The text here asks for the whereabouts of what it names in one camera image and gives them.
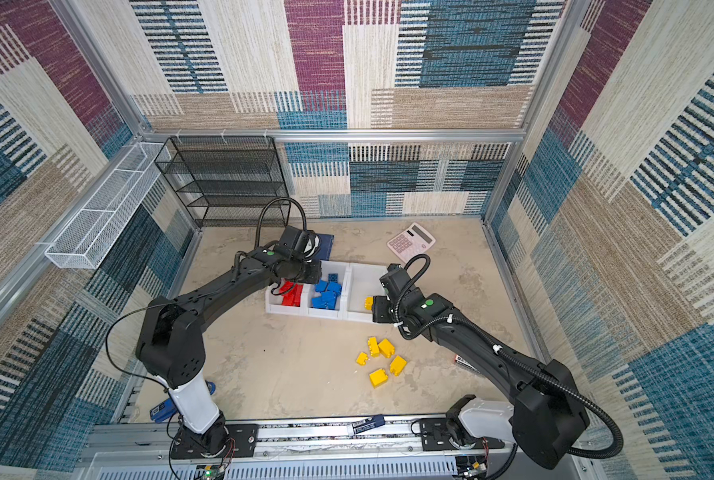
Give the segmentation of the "small yellow lego brick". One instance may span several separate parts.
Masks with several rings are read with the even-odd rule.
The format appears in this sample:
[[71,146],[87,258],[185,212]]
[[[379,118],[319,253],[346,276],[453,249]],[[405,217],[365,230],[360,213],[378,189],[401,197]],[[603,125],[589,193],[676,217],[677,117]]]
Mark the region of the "small yellow lego brick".
[[367,353],[365,353],[365,352],[360,352],[360,353],[358,354],[358,357],[356,358],[356,363],[359,364],[359,365],[361,365],[361,366],[364,366],[364,365],[367,363],[368,359],[369,359],[369,356],[368,356]]

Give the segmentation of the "blue small lego brick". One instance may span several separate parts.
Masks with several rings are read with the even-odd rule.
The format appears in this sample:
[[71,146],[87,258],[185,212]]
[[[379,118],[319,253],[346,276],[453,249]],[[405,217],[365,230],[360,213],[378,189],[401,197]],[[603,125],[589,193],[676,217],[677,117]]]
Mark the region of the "blue small lego brick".
[[342,293],[342,285],[335,282],[329,282],[327,285],[327,291],[332,293],[335,297],[339,297]]

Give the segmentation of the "red long lego brick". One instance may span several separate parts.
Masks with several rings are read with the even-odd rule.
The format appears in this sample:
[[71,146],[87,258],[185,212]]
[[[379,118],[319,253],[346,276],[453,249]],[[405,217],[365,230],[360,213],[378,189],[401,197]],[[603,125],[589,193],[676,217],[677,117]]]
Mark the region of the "red long lego brick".
[[302,285],[297,285],[295,287],[293,294],[292,294],[292,305],[294,307],[299,307],[301,305],[302,291],[303,291]]

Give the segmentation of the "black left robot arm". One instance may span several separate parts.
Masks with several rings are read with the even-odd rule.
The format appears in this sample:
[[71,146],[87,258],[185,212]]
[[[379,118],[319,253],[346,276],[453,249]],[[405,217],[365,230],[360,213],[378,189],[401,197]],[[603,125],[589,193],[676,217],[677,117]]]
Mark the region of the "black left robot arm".
[[203,334],[220,316],[245,298],[273,284],[316,284],[321,262],[314,231],[292,226],[281,238],[235,254],[230,269],[188,293],[150,302],[141,325],[135,356],[165,387],[187,431],[204,435],[223,422],[203,378]]

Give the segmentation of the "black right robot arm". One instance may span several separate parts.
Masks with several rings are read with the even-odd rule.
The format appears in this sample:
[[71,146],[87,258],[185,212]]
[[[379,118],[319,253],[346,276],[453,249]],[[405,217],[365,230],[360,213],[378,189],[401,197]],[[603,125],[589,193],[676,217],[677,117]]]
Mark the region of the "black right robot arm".
[[567,367],[503,344],[445,297],[423,294],[398,264],[389,265],[379,282],[384,293],[374,298],[373,321],[396,323],[406,339],[424,337],[485,375],[512,405],[508,439],[531,460],[553,469],[566,455],[588,455],[575,446],[590,419]]

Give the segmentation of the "yellow long lego brick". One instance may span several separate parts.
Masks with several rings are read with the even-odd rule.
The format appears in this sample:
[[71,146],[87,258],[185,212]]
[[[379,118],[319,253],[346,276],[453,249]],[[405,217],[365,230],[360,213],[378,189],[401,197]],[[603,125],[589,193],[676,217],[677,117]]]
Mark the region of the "yellow long lego brick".
[[377,357],[380,355],[380,350],[378,347],[378,341],[376,337],[369,337],[367,340],[367,345],[369,353],[372,357]]

